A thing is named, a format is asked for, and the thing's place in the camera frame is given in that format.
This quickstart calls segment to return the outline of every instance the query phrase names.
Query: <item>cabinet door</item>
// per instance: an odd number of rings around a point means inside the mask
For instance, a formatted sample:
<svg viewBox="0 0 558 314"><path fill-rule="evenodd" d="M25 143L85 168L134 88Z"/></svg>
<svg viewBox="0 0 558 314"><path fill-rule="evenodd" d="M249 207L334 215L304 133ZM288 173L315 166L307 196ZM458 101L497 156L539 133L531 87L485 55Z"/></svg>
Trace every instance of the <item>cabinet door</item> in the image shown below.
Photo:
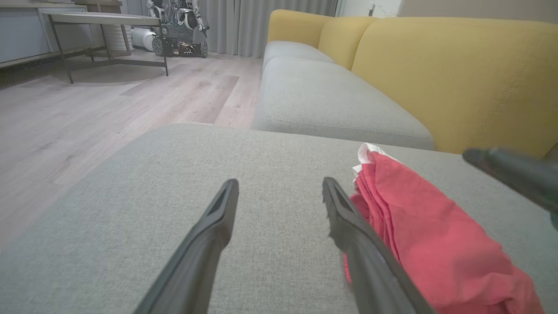
<svg viewBox="0 0 558 314"><path fill-rule="evenodd" d="M0 63L49 53L35 8L0 8Z"/></svg>
<svg viewBox="0 0 558 314"><path fill-rule="evenodd" d="M85 8L39 8L39 18L42 28L49 42L50 51L58 51L54 32L50 26L48 12L85 12ZM63 50L86 47L93 44L89 24L56 25L56 33Z"/></svg>

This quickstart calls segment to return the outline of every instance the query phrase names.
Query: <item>sofa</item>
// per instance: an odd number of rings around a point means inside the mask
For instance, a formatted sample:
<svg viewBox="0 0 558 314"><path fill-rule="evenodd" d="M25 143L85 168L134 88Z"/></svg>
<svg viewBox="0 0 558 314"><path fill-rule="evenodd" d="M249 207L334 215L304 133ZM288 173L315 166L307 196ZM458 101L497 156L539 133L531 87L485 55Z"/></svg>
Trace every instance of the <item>sofa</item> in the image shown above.
<svg viewBox="0 0 558 314"><path fill-rule="evenodd" d="M558 142L558 25L270 17L253 128L458 154Z"/></svg>
<svg viewBox="0 0 558 314"><path fill-rule="evenodd" d="M334 177L353 193L361 144L205 125L150 131L2 248L0 312L133 313L223 182L237 178L209 313L358 313L321 184ZM460 155L381 148L481 224L556 313L558 233L543 209Z"/></svg>

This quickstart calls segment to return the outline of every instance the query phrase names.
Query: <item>gray sofa seat cushion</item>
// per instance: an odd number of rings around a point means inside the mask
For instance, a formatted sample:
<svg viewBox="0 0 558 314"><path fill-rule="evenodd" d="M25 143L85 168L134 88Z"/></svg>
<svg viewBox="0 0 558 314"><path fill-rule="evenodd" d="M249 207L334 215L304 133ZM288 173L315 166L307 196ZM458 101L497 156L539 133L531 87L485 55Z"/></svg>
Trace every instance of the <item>gray sofa seat cushion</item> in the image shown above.
<svg viewBox="0 0 558 314"><path fill-rule="evenodd" d="M275 40L266 45L263 53L263 69L266 64L275 57L289 56L308 60L335 63L332 58L320 50L300 42Z"/></svg>
<svg viewBox="0 0 558 314"><path fill-rule="evenodd" d="M352 190L360 142L172 125L129 144L0 252L0 312L132 313L222 183L240 185L210 313L357 313L328 237L324 176ZM546 212L459 155L382 145L502 243L558 308Z"/></svg>
<svg viewBox="0 0 558 314"><path fill-rule="evenodd" d="M297 58L265 67L253 128L434 149L425 126L351 71Z"/></svg>

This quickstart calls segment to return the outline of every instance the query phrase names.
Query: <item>metal table frame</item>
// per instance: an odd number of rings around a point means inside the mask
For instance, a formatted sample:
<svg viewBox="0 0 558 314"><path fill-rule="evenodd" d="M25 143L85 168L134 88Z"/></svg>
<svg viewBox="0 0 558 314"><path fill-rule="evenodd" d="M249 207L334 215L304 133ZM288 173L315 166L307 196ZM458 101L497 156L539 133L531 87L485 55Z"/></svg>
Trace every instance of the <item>metal table frame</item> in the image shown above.
<svg viewBox="0 0 558 314"><path fill-rule="evenodd" d="M52 27L52 31L54 32L54 38L56 39L56 44L58 46L58 50L60 52L60 58L62 58L62 62L64 63L64 68L66 70L66 74L68 75L68 78L70 79L70 83L74 84L74 80L71 77L70 71L72 70L79 70L79 69L89 69L89 68L97 68L99 66L105 66L105 65L112 65L112 64L129 64L129 65L145 65L145 66L161 66L165 68L165 73L167 76L169 76L169 69L167 67L167 57L166 57L166 51L165 51L165 45L163 45L163 59L164 62L156 62L156 61L144 61L144 60L128 60L128 59L115 59L111 54L110 54L110 46L108 44L107 38L105 37L105 33L104 33L104 29L103 29L103 24L108 24L106 22L104 23L96 23L96 22L91 22L91 21L71 21L71 22L61 22L61 21L54 21L53 16L63 16L63 15L70 15L70 16L76 16L76 15L83 15L81 12L80 13L46 13L49 16L49 21L50 21L50 25ZM119 15L119 14L115 14L115 13L98 13L101 16L104 16L105 18L107 18L107 15L115 15L115 18L118 18L118 16L125 16L125 15ZM159 29L161 29L161 20L159 20L158 18L149 18L149 19L156 19L158 21L158 26ZM93 58L93 55L91 54L91 48L89 48L89 52L90 52L90 57L91 57L91 63L72 63L70 61L68 61L67 58L64 57L64 52L62 50L62 46L60 45L60 40L58 39L58 34L56 33L56 27L55 25L75 25L75 24L99 24L100 28L101 28L101 33L103 34L103 41L104 41L104 47L101 48L105 48L107 50L107 56L108 56L108 60L103 60L103 61L95 61ZM134 26L157 26L153 24L153 21L150 21L149 24L145 24L145 23L138 23L137 21L134 21L134 19L129 19L126 20L125 24L120 24L120 26L122 27L122 29L124 30L124 25L134 25Z"/></svg>

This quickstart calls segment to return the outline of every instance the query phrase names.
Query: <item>red cloth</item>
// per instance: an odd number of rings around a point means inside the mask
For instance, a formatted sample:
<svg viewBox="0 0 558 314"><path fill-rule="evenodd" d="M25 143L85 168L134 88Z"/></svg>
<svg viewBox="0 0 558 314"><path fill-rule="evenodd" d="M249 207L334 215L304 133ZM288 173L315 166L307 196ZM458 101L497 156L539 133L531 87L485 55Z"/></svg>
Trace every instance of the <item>red cloth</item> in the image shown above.
<svg viewBox="0 0 558 314"><path fill-rule="evenodd" d="M544 313L532 279L454 201L389 156L369 159L351 200L438 313Z"/></svg>

